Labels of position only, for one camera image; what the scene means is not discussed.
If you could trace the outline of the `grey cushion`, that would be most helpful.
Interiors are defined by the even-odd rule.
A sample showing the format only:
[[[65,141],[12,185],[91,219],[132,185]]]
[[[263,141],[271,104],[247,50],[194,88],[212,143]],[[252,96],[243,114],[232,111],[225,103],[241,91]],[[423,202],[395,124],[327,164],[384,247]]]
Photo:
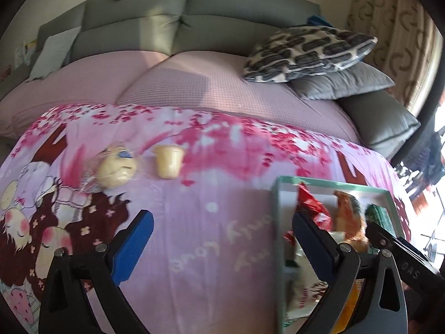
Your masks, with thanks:
[[[326,75],[304,76],[289,86],[302,100],[338,100],[394,87],[385,73],[363,62]]]

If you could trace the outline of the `yellow orange snack packet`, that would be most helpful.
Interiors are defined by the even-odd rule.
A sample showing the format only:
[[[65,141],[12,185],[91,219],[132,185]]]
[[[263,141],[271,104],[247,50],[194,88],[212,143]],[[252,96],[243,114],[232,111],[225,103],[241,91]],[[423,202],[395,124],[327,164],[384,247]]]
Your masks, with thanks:
[[[341,333],[346,329],[349,321],[351,320],[357,301],[359,299],[363,282],[364,282],[363,279],[359,279],[354,282],[352,286],[352,291],[350,292],[346,300],[341,315],[339,316],[339,319],[337,320],[336,325],[334,326],[331,332],[332,334]]]

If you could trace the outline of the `blue cloth behind pillows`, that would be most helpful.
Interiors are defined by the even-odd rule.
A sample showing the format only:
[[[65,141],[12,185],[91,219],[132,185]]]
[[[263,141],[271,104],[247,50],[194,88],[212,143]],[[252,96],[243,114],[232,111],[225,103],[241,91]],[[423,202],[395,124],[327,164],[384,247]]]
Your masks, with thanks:
[[[307,19],[307,25],[309,26],[327,26],[333,27],[329,22],[327,22],[323,17],[318,15],[312,15]]]

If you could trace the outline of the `white orange snack packet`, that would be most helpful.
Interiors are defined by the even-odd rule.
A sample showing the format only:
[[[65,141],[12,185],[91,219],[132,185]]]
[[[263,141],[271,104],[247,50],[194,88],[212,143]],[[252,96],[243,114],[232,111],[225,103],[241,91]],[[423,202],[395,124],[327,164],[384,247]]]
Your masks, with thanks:
[[[320,281],[311,266],[300,267],[298,277],[293,282],[293,294],[287,307],[287,315],[291,319],[308,317],[322,296],[328,284]]]

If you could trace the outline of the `shallow teal-rimmed white box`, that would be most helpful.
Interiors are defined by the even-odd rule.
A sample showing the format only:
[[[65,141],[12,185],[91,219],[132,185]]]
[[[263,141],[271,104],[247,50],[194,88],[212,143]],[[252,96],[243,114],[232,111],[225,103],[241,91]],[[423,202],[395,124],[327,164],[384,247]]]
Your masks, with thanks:
[[[271,190],[275,219],[277,260],[278,333],[331,333],[345,308],[357,279],[364,280],[346,333],[407,333],[407,307],[395,255],[381,250],[376,255],[356,252],[349,244],[338,244],[328,232],[319,229],[306,213],[296,211],[297,184],[305,183],[326,206],[333,204],[328,194],[351,185],[326,180],[280,176]],[[284,235],[292,231],[302,245],[315,273],[327,282],[326,293],[306,319],[284,327],[286,278],[291,269],[285,264]]]

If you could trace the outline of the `pink sofa cover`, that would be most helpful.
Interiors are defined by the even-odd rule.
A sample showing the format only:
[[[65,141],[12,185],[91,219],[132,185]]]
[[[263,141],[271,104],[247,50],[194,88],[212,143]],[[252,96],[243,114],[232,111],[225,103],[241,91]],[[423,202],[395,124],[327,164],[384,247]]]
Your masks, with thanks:
[[[1,82],[1,136],[18,138],[56,105],[137,104],[225,112],[359,143],[352,120],[331,100],[300,100],[286,84],[245,82],[245,58],[212,51],[167,57],[117,51],[77,60],[43,80],[22,67]]]

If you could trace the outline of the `orange cream bread packet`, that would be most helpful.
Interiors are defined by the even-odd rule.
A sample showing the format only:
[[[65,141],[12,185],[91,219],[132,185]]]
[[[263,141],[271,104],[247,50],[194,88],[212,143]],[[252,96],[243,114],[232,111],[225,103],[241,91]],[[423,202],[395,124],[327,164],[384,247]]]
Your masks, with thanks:
[[[350,244],[357,252],[367,252],[367,223],[360,202],[355,196],[344,191],[334,191],[334,195],[337,197],[335,224],[337,231],[345,233],[345,242]]]

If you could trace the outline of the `grey sofa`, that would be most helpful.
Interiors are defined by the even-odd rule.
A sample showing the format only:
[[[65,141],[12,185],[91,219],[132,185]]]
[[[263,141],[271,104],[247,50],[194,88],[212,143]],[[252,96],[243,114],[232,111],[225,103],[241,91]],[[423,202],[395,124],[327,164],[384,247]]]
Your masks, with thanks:
[[[80,26],[61,68],[117,51],[167,57],[212,51],[246,62],[256,44],[281,28],[304,23],[319,10],[305,0],[87,0],[42,25],[37,49],[43,50],[49,36]],[[385,158],[392,158],[419,127],[389,89],[331,101],[352,120],[358,144]]]

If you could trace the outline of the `yellow jelly cup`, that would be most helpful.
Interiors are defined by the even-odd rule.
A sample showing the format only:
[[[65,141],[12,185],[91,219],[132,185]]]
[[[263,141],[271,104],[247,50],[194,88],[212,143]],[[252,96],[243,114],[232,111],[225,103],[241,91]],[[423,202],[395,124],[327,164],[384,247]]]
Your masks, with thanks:
[[[179,146],[155,146],[156,167],[158,175],[165,180],[176,179],[182,168],[185,149]]]

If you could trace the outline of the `dark green snack packet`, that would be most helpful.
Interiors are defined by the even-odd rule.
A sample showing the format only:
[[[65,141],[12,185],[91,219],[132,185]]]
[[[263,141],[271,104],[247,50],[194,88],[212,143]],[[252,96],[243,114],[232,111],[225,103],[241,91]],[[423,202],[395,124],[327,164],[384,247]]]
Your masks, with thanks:
[[[375,222],[377,225],[386,230],[386,232],[396,236],[394,226],[386,208],[370,203],[365,210],[365,219],[367,222],[366,235],[368,235],[367,232],[369,231],[370,224]]]

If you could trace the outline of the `patterned beige curtain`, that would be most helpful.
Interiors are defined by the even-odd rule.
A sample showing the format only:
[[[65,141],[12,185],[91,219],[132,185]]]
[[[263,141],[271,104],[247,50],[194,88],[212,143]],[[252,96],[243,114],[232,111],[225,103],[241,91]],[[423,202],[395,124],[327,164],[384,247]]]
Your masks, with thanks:
[[[378,38],[364,61],[395,82],[390,94],[417,116],[443,47],[441,33],[419,0],[352,0],[347,28]]]

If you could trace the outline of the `small red candy packet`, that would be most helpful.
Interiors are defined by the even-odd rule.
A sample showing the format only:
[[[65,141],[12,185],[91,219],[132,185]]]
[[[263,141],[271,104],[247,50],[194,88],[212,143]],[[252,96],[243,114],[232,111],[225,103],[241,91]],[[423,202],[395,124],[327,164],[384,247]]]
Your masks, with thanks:
[[[297,210],[304,210],[319,229],[330,232],[332,218],[327,208],[308,190],[305,183],[297,185]]]

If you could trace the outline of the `clear round bun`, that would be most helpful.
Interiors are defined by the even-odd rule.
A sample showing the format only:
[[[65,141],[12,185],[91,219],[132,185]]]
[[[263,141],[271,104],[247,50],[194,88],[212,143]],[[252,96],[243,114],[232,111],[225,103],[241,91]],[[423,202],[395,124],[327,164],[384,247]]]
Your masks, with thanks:
[[[139,168],[136,155],[125,144],[113,144],[85,161],[80,189],[95,193],[121,187],[135,177]]]

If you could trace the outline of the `pink cartoon print blanket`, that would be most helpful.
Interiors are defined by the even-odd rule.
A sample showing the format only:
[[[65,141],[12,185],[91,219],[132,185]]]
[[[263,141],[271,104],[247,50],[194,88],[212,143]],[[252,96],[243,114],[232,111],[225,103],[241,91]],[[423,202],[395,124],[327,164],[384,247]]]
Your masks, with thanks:
[[[123,143],[140,164],[121,187],[80,189],[85,161]],[[155,146],[185,149],[162,179]],[[415,213],[381,154],[303,129],[174,107],[60,105],[39,116],[1,165],[1,297],[38,332],[58,248],[90,252],[141,210],[155,229],[122,292],[152,333],[274,333],[271,188],[302,176],[383,188],[410,237]]]

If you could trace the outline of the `light grey small pillow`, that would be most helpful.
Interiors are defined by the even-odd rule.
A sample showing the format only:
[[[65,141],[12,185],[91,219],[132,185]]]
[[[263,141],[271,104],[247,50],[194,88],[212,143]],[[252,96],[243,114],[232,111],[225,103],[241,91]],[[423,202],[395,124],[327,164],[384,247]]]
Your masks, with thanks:
[[[81,27],[79,26],[49,36],[26,81],[45,79],[52,72],[59,70],[80,31]]]

